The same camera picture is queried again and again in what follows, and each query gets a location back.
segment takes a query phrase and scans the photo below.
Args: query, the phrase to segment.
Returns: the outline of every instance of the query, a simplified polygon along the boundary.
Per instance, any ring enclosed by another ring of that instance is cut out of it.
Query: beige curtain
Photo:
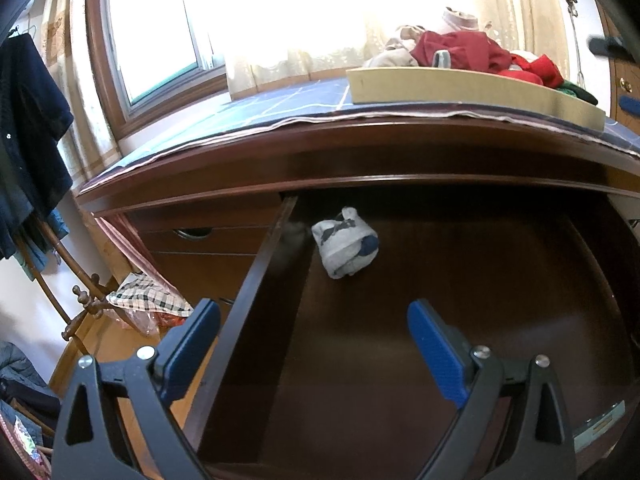
[[[382,51],[410,23],[439,28],[444,7],[491,21],[508,50],[547,54],[568,72],[558,0],[187,0],[194,19],[225,54],[232,98],[343,75]]]
[[[58,143],[73,179],[72,191],[121,158],[95,89],[86,36],[85,0],[46,0],[40,54],[62,90],[74,115],[69,131]],[[90,214],[82,220],[114,277],[121,282],[131,264],[105,236]]]

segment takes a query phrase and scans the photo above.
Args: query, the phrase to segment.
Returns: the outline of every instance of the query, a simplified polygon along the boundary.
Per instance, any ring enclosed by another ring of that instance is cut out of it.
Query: plaid pillow
[[[183,298],[167,292],[146,274],[125,280],[118,290],[107,296],[107,301],[139,312],[162,312],[179,317],[189,317],[193,312],[193,307]]]

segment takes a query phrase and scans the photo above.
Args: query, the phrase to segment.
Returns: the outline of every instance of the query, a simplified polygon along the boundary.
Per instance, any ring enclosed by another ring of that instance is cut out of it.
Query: metal bolt
[[[474,348],[474,355],[478,359],[488,359],[491,355],[491,349],[488,346],[478,345]]]
[[[138,348],[136,355],[143,361],[146,361],[147,359],[151,359],[154,355],[156,355],[156,349],[152,346],[142,346]]]
[[[548,366],[551,364],[551,360],[544,354],[538,354],[536,355],[536,364],[540,368],[548,368]]]
[[[90,355],[83,355],[81,358],[78,359],[78,366],[81,367],[82,370],[84,370],[85,368],[88,368],[92,364],[94,364],[94,358],[91,357]]]

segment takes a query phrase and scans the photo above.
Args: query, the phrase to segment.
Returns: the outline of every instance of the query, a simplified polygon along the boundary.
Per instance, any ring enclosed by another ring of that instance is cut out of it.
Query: window pane
[[[182,0],[108,0],[116,59],[131,103],[197,67]]]

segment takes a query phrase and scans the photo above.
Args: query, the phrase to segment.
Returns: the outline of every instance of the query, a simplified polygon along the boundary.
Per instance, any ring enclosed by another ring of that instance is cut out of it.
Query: brass doorknob
[[[625,78],[621,77],[618,81],[620,83],[620,88],[622,88],[625,92],[633,92],[634,88],[631,86],[631,83],[627,81]]]

